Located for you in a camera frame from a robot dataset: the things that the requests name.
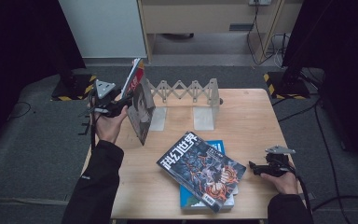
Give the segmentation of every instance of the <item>white panel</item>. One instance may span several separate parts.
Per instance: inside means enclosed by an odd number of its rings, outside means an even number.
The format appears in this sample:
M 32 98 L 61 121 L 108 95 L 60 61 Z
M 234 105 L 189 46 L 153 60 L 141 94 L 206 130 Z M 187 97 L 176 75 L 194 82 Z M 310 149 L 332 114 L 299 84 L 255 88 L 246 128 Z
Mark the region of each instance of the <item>white panel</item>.
M 136 0 L 60 0 L 83 58 L 145 58 Z

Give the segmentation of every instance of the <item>black sleeve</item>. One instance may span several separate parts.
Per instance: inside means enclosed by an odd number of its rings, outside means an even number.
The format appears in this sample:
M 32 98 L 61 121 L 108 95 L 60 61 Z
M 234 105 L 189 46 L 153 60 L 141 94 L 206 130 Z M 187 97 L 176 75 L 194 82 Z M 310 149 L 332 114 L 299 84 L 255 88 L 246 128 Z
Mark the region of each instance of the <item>black sleeve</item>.
M 269 224 L 312 224 L 313 220 L 296 194 L 278 194 L 268 205 Z
M 109 223 L 123 157 L 120 147 L 99 141 L 87 169 L 77 180 L 62 223 Z

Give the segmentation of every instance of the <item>illustrated cover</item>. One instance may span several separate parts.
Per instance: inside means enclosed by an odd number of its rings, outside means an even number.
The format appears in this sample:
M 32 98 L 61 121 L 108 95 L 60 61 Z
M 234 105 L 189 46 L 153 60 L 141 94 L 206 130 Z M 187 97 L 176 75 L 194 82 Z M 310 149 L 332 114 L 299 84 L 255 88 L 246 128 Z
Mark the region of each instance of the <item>illustrated cover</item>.
M 132 106 L 129 107 L 127 114 L 136 135 L 144 145 L 156 106 L 147 84 L 144 61 L 140 58 L 133 61 L 133 67 L 124 84 L 121 97 L 129 91 L 133 91 L 133 97 Z
M 216 148 L 223 154 L 225 152 L 225 146 L 222 140 L 207 140 L 206 141 L 209 145 Z M 188 189 L 180 186 L 180 207 L 184 210 L 194 210 L 194 209 L 206 209 L 208 208 L 205 203 L 198 200 Z M 238 187 L 234 189 L 232 194 L 227 198 L 225 203 L 222 206 L 222 209 L 230 209 L 234 206 L 234 195 L 238 193 Z
M 157 164 L 215 213 L 246 170 L 192 132 L 186 132 Z

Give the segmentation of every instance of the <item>hand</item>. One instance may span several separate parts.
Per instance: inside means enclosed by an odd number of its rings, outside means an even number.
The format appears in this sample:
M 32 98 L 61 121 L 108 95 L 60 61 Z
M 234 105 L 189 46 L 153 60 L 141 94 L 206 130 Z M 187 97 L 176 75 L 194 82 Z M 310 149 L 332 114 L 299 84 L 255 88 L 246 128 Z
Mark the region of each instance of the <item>hand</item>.
M 273 183 L 277 191 L 281 194 L 298 194 L 297 188 L 297 179 L 296 176 L 291 172 L 286 172 L 286 174 L 276 177 L 273 175 L 261 174 L 263 179 Z
M 113 118 L 108 118 L 100 113 L 95 113 L 95 118 L 98 118 L 95 132 L 100 140 L 111 142 L 113 144 L 116 142 L 118 134 L 120 133 L 121 123 L 123 122 L 123 119 L 127 117 L 127 110 L 128 107 L 124 105 L 120 115 Z

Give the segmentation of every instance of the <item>magazine cover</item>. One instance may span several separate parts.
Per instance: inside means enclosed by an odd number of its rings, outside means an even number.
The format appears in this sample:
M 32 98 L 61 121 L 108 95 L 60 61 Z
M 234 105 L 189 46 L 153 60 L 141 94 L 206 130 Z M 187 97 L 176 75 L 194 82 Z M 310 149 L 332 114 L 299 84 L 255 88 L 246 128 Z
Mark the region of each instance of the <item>magazine cover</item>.
M 156 106 L 147 84 L 144 61 L 140 58 L 133 61 L 133 67 L 124 84 L 121 96 L 125 96 L 129 91 L 133 91 L 133 97 L 128 117 L 136 135 L 144 145 Z
M 209 145 L 216 148 L 223 154 L 225 152 L 225 146 L 223 145 L 222 140 L 207 140 Z M 188 189 L 180 186 L 180 207 L 184 210 L 195 210 L 195 209 L 207 209 L 208 207 L 202 201 L 198 200 Z M 221 209 L 230 209 L 234 206 L 234 195 L 238 193 L 238 188 L 235 188 L 234 191 L 227 198 Z
M 192 132 L 186 132 L 157 164 L 215 213 L 246 170 Z

